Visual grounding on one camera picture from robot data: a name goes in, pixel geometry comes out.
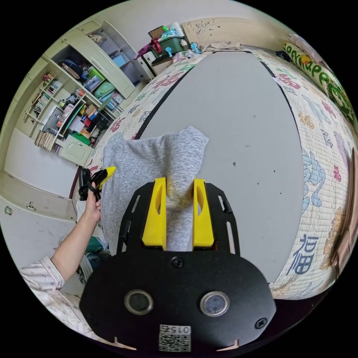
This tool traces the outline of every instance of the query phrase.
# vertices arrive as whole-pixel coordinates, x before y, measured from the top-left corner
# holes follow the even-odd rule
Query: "qr code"
[[[160,332],[159,350],[165,352],[190,352],[190,335]]]

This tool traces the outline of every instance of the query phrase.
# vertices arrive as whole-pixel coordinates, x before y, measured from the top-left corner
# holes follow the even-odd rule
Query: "pillow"
[[[312,60],[319,65],[324,66],[328,70],[332,71],[325,60],[320,56],[320,54],[301,36],[297,34],[288,35],[289,41],[300,48],[303,52],[305,52]]]
[[[308,75],[313,82],[339,107],[344,116],[354,126],[357,117],[352,104],[347,97],[337,77],[327,68],[313,61],[312,58],[292,43],[284,43],[283,49],[290,56],[293,63]]]

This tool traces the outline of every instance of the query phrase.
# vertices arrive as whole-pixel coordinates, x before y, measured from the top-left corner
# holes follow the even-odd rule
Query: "toy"
[[[165,50],[168,52],[169,57],[173,57],[172,49],[170,47],[167,47]]]
[[[192,44],[190,44],[190,47],[192,48],[192,50],[195,52],[195,53],[200,53],[200,51],[198,50],[198,46],[195,42],[193,42]]]

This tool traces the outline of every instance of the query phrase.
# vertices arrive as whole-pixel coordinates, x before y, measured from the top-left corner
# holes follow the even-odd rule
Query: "label sticker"
[[[161,352],[190,352],[190,326],[159,326],[159,351]]]

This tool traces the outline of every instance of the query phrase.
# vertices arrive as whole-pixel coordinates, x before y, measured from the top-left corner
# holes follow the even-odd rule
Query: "gray sock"
[[[200,131],[187,127],[162,137],[123,140],[104,148],[104,167],[116,166],[102,191],[101,221],[112,255],[117,252],[122,217],[134,192],[156,178],[167,182],[168,251],[186,251],[192,235],[193,181],[208,143]]]

